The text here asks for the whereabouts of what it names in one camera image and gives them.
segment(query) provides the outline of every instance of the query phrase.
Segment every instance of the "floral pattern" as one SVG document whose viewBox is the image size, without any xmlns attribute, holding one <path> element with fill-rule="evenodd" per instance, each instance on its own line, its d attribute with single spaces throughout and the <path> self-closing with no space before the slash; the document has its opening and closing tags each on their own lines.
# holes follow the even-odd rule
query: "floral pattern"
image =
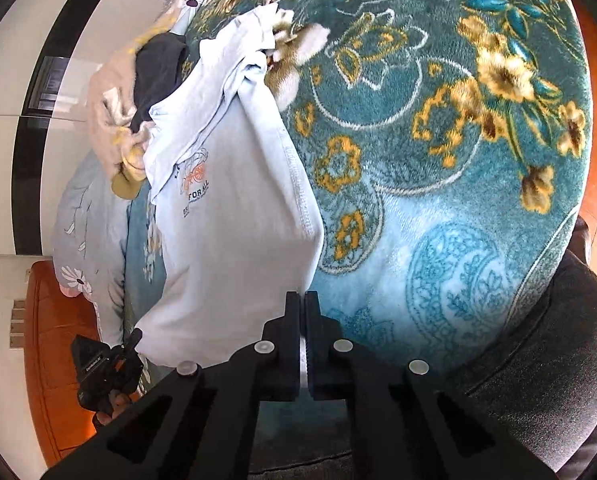
<svg viewBox="0 0 597 480">
<path fill-rule="evenodd" d="M 561 155 L 572 152 L 576 158 L 581 157 L 585 147 L 585 114 L 570 101 L 566 106 L 560 105 L 559 118 L 565 126 L 565 132 L 557 141 L 559 152 Z"/>
<path fill-rule="evenodd" d="M 163 254 L 161 245 L 161 233 L 156 226 L 156 206 L 150 200 L 147 201 L 147 238 L 143 246 L 145 256 L 145 266 L 143 273 L 145 279 L 152 283 L 154 279 L 154 266 L 156 258 Z"/>
<path fill-rule="evenodd" d="M 92 297 L 92 287 L 82 271 L 78 269 L 71 269 L 70 267 L 61 267 L 61 274 L 63 278 L 67 280 L 67 286 L 73 290 L 83 293 L 83 295 L 89 300 Z"/>
<path fill-rule="evenodd" d="M 75 288 L 69 288 L 68 286 L 63 286 L 61 284 L 58 284 L 58 288 L 63 293 L 63 296 L 67 296 L 68 298 L 75 298 L 80 294 Z"/>
<path fill-rule="evenodd" d="M 270 2 L 266 83 L 322 214 L 323 306 L 373 348 L 474 355 L 527 311 L 521 283 L 549 280 L 537 251 L 580 199 L 589 81 L 567 0 L 205 0 L 190 65 Z"/>
<path fill-rule="evenodd" d="M 543 22 L 559 38 L 559 8 L 549 0 L 466 0 L 464 7 L 469 15 L 459 19 L 457 32 L 476 50 L 478 85 L 472 78 L 454 84 L 450 102 L 461 119 L 446 132 L 448 142 L 440 148 L 431 147 L 430 153 L 443 152 L 444 167 L 452 167 L 455 160 L 448 148 L 456 148 L 463 141 L 461 131 L 466 121 L 479 124 L 483 139 L 508 142 L 519 168 L 521 205 L 527 211 L 547 214 L 555 192 L 555 170 L 528 162 L 520 136 L 530 132 L 539 145 L 563 156 L 572 152 L 577 158 L 586 138 L 584 111 L 574 101 L 560 104 L 563 92 L 541 77 L 539 62 L 524 43 L 531 22 Z M 485 23 L 486 15 L 498 18 L 498 30 L 491 30 Z M 432 139 L 433 134 L 421 131 L 421 125 L 429 121 L 432 107 L 447 104 L 447 90 L 447 84 L 441 86 L 415 115 L 415 139 Z"/>
<path fill-rule="evenodd" d="M 361 172 L 361 149 L 347 136 L 328 140 L 327 154 L 319 158 L 314 167 L 316 183 L 331 193 L 358 182 Z"/>
<path fill-rule="evenodd" d="M 198 12 L 198 9 L 205 0 L 181 0 L 184 3 L 184 7 L 179 14 L 179 17 L 171 28 L 171 31 L 175 34 L 184 34 L 187 28 L 190 26 L 190 22 L 194 19 L 194 16 Z"/>
<path fill-rule="evenodd" d="M 341 228 L 336 233 L 335 260 L 342 260 L 350 251 L 358 248 L 364 232 L 365 224 L 360 211 L 343 215 Z"/>
</svg>

